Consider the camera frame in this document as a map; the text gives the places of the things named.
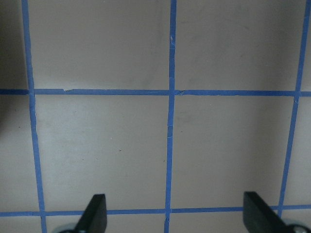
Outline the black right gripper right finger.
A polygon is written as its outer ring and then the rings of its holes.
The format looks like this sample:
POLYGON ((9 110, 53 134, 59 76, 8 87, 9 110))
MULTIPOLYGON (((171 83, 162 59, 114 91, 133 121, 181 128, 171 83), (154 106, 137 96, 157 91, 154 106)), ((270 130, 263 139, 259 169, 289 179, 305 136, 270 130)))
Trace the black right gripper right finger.
POLYGON ((249 233, 309 233, 301 224, 286 224, 254 191, 243 194, 243 223, 249 233))

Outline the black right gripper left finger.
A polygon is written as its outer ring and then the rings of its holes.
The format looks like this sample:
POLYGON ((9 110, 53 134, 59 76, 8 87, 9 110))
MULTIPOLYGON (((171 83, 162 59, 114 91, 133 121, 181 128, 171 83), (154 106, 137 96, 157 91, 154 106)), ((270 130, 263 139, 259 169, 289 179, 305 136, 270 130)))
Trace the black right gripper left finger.
POLYGON ((104 233, 107 228, 105 194, 95 194, 88 203, 74 228, 62 229, 58 233, 104 233))

